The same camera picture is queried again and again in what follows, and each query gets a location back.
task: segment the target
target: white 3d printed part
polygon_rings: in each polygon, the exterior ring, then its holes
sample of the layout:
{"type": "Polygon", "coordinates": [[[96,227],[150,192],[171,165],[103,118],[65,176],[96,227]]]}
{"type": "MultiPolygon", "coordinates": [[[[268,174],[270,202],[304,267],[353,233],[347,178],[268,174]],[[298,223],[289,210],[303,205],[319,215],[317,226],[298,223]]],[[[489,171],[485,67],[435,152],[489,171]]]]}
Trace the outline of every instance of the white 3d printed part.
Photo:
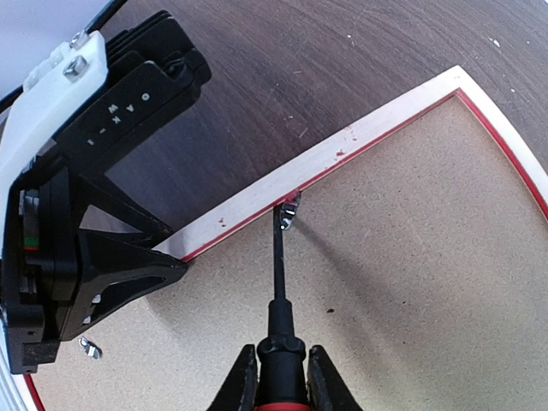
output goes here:
{"type": "Polygon", "coordinates": [[[0,140],[0,252],[11,185],[107,74],[104,38],[94,32],[78,50],[69,43],[59,45],[25,80],[0,140]]]}

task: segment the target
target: red screwdriver handle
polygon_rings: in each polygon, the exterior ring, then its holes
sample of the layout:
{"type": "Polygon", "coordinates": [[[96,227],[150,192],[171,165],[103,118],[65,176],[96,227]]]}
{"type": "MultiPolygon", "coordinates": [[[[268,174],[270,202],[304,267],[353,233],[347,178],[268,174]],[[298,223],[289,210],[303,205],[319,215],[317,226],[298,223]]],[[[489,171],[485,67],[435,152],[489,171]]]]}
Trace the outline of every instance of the red screwdriver handle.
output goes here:
{"type": "Polygon", "coordinates": [[[313,411],[310,407],[303,404],[294,404],[289,402],[279,402],[258,406],[255,411],[313,411]]]}

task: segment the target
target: screwdriver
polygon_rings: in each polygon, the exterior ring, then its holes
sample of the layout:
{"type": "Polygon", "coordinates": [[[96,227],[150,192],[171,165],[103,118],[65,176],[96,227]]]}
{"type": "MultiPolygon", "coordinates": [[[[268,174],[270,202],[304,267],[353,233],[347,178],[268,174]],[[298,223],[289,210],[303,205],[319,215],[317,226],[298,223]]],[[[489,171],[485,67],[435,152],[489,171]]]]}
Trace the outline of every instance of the screwdriver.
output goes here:
{"type": "Polygon", "coordinates": [[[312,411],[302,362],[305,343],[295,336],[291,301],[285,296],[283,207],[274,208],[274,300],[268,306],[268,337],[260,342],[261,362],[255,411],[312,411]]]}

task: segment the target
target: white wall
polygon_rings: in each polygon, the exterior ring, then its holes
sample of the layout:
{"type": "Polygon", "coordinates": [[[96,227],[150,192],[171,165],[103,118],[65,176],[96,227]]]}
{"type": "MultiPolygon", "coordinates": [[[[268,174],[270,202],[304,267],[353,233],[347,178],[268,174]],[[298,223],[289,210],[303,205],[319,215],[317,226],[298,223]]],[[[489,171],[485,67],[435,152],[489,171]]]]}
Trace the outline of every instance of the white wall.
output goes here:
{"type": "Polygon", "coordinates": [[[107,0],[0,0],[0,98],[105,4],[107,0]]]}

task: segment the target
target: metal clip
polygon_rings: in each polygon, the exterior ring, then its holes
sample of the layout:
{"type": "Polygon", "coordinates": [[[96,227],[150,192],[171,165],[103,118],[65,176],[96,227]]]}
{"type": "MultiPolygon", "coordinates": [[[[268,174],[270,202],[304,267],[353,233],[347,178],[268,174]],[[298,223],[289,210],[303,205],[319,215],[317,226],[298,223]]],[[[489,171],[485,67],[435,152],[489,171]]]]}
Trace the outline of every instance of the metal clip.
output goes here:
{"type": "Polygon", "coordinates": [[[299,208],[300,202],[301,193],[297,193],[293,197],[289,197],[283,202],[282,209],[280,210],[280,224],[282,225],[283,230],[289,229],[289,227],[291,227],[293,219],[297,214],[297,209],[299,208]]]}
{"type": "Polygon", "coordinates": [[[78,339],[78,344],[86,351],[87,356],[92,357],[94,360],[99,360],[103,356],[101,348],[84,337],[78,339]]]}

